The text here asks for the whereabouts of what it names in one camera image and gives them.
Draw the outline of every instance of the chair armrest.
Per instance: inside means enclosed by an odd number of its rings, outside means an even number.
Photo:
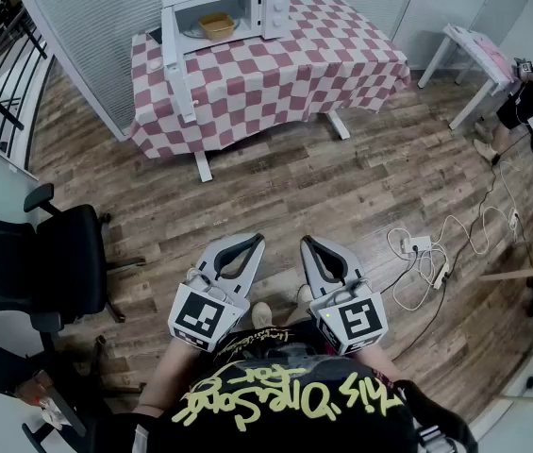
[[[63,329],[62,317],[58,312],[34,312],[29,314],[31,326],[39,332],[55,333]]]
[[[52,433],[54,427],[52,425],[49,425],[48,423],[44,423],[35,433],[31,431],[31,429],[29,429],[29,426],[25,423],[23,423],[22,428],[23,432],[25,433],[25,436],[27,437],[27,440],[29,440],[29,442],[33,445],[36,451],[38,453],[46,453],[46,450],[42,447],[42,441],[45,440],[46,436]]]
[[[41,209],[48,211],[51,214],[60,213],[51,203],[50,200],[55,197],[55,185],[52,183],[46,183],[33,192],[27,195],[23,204],[23,211],[29,213],[30,211],[40,207]]]
[[[75,410],[69,406],[69,403],[67,403],[65,398],[58,392],[58,389],[54,386],[50,386],[46,392],[48,392],[50,398],[55,402],[65,419],[69,421],[69,424],[75,430],[75,432],[82,438],[86,436],[86,427],[82,423],[81,419],[79,419],[79,416],[77,416],[75,413]]]

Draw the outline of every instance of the black office chair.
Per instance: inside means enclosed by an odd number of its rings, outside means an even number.
[[[71,424],[63,426],[58,434],[77,453],[90,452],[95,423],[112,414],[96,381],[98,374],[82,377],[70,362],[52,351],[22,358],[0,347],[0,394],[14,396],[21,384],[40,371],[52,380],[52,386],[47,389],[48,395]],[[37,431],[31,431],[22,424],[22,429],[36,451],[46,453],[42,441],[55,430],[54,427],[45,423]]]
[[[38,225],[0,221],[0,310],[29,314],[40,332],[57,332],[76,318],[107,306],[117,312],[107,295],[107,272],[145,265],[144,258],[107,264],[101,225],[91,205],[57,210],[50,200],[54,186],[44,184],[25,199],[25,212],[42,208],[53,216]]]

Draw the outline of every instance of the black cable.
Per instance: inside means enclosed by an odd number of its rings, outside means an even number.
[[[447,282],[447,277],[442,279],[442,283],[444,284],[444,287],[442,289],[442,297],[440,299],[440,303],[438,304],[438,308],[436,309],[436,313],[434,314],[432,319],[427,323],[427,326],[424,327],[424,330],[422,330],[419,333],[419,335],[413,340],[413,342],[410,343],[407,347],[405,347],[405,349],[400,354],[398,354],[398,356],[396,356],[394,359],[391,360],[392,362],[396,361],[400,356],[402,356],[405,352],[411,349],[415,345],[415,343],[421,339],[421,337],[429,329],[432,323],[436,320],[436,317],[438,317],[438,313],[440,312],[440,309],[442,308],[442,303],[444,302],[444,296],[446,295],[446,282]]]
[[[417,343],[417,341],[419,341],[422,338],[422,336],[425,334],[425,332],[429,329],[429,327],[434,323],[434,321],[438,317],[438,314],[440,313],[440,309],[442,308],[442,304],[444,303],[444,298],[446,296],[446,284],[448,282],[448,279],[453,275],[453,272],[455,271],[455,265],[457,265],[457,261],[458,261],[459,256],[461,255],[461,252],[463,252],[465,247],[470,243],[470,241],[472,239],[472,232],[474,231],[475,222],[477,222],[479,220],[479,218],[480,218],[480,215],[482,213],[482,206],[484,205],[484,202],[486,201],[486,198],[488,198],[489,194],[492,193],[492,190],[494,190],[494,183],[496,183],[496,173],[492,169],[492,165],[491,165],[491,171],[492,171],[492,174],[494,175],[494,179],[492,180],[491,187],[488,190],[486,190],[486,193],[484,194],[484,197],[482,198],[482,201],[480,201],[480,204],[477,207],[478,214],[474,218],[474,220],[472,221],[472,224],[470,225],[470,231],[468,233],[467,240],[465,241],[465,243],[461,246],[461,248],[458,250],[457,254],[455,255],[455,261],[453,261],[452,268],[450,269],[448,274],[446,274],[446,276],[442,279],[442,283],[444,284],[444,288],[442,289],[442,297],[441,297],[440,303],[438,304],[438,308],[436,309],[436,313],[434,313],[434,316],[427,323],[427,326],[424,327],[424,329],[413,340],[413,342],[410,343],[407,347],[405,347],[402,350],[402,352],[400,354],[398,354],[398,356],[396,356],[394,359],[392,359],[392,362],[396,361],[400,356],[402,356],[405,352],[407,352],[409,349],[411,349]]]
[[[514,145],[516,145],[519,141],[521,141],[523,138],[525,138],[529,133],[526,133],[524,134],[524,136],[522,136],[522,138],[520,138],[518,141],[516,141],[514,144],[512,144],[509,148],[507,148],[505,151],[503,151],[503,153],[501,153],[501,155],[499,155],[499,157],[503,156],[503,154],[507,153],[507,151],[509,151],[509,149],[511,149],[511,147],[513,147]],[[457,254],[455,255],[455,261],[453,261],[453,266],[451,267],[450,271],[446,274],[446,276],[442,279],[442,283],[444,284],[444,288],[442,289],[442,297],[441,297],[441,300],[440,300],[440,303],[438,304],[438,308],[436,309],[436,312],[434,313],[434,316],[431,318],[431,320],[427,323],[427,326],[424,327],[424,329],[419,333],[419,335],[413,340],[412,343],[410,343],[407,347],[405,347],[401,352],[400,354],[398,354],[394,359],[392,359],[392,362],[396,361],[400,356],[402,356],[403,354],[405,354],[405,352],[407,352],[409,349],[411,349],[415,344],[417,344],[417,341],[419,341],[423,335],[425,334],[425,332],[429,329],[429,327],[434,323],[434,321],[436,320],[436,318],[438,317],[438,314],[440,313],[440,310],[442,308],[442,304],[444,303],[444,298],[446,296],[446,284],[448,283],[448,279],[453,275],[453,272],[455,271],[455,266],[457,265],[457,261],[458,261],[458,258],[459,256],[461,255],[461,253],[463,252],[463,250],[467,247],[467,245],[470,243],[471,239],[472,239],[472,233],[474,231],[474,225],[475,225],[475,222],[477,222],[482,214],[482,206],[484,205],[484,202],[486,201],[486,198],[488,198],[489,194],[492,193],[492,191],[494,190],[494,184],[496,183],[496,179],[497,179],[497,175],[496,173],[494,172],[493,168],[492,168],[492,164],[490,164],[490,167],[491,167],[491,172],[492,172],[492,175],[494,176],[494,178],[492,179],[492,184],[491,184],[491,187],[489,189],[486,190],[486,193],[484,194],[484,197],[482,198],[482,201],[480,201],[480,204],[478,205],[477,207],[477,216],[474,218],[474,220],[472,221],[472,223],[470,224],[470,231],[468,233],[468,237],[467,237],[467,240],[465,241],[465,243],[461,246],[461,248],[458,250]],[[524,241],[526,241],[526,237],[525,237],[525,234],[524,234],[524,225],[522,224],[522,221],[520,220],[520,216],[518,216],[518,221],[520,222],[520,229],[522,230],[522,237],[524,238]],[[526,250],[528,251],[528,258],[530,259],[530,265],[533,267],[533,260],[532,260],[532,256],[530,255],[530,250],[528,250],[528,248],[526,247]],[[396,284],[398,282],[398,280],[400,280],[400,278],[402,278],[402,276],[408,272],[405,271],[399,278],[397,278],[393,284],[391,286],[393,286],[394,284]],[[386,292],[390,287],[388,287],[387,289],[384,289],[382,291],[382,293]]]
[[[402,274],[400,274],[394,282],[392,282],[390,285],[388,285],[388,287],[382,290],[380,294],[383,294],[387,290],[391,289],[394,285],[396,285],[400,281],[402,277],[404,277],[406,274],[408,274],[408,272],[410,272],[413,269],[413,267],[415,266],[415,263],[417,263],[417,257],[419,256],[419,249],[417,248],[417,245],[413,245],[413,250],[415,252],[415,260],[413,261],[413,263],[410,265],[410,267],[407,270],[405,270]]]
[[[529,136],[530,135],[530,131],[524,133],[524,135],[519,139],[517,140],[516,142],[514,142],[509,148],[507,148],[505,151],[503,151],[503,153],[501,153],[500,155],[496,155],[493,159],[492,159],[492,166],[494,166],[497,162],[499,162],[499,160],[501,159],[501,157],[507,153],[507,151],[509,151],[509,149],[511,149],[513,146],[515,146],[517,143],[519,143],[523,138],[525,138],[526,136]]]

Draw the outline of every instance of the black shorts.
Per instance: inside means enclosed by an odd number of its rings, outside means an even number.
[[[515,101],[517,96],[520,96],[520,102],[516,106]],[[532,92],[516,92],[511,95],[505,104],[496,111],[501,124],[508,129],[513,129],[520,124],[526,124],[528,119],[533,116],[533,95]]]

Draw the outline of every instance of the metal railing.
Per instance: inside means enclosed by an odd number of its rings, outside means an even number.
[[[42,36],[36,34],[25,8],[0,33],[0,151],[8,158],[17,129],[24,129],[20,117],[29,87],[41,60],[47,59],[46,43],[41,45]]]

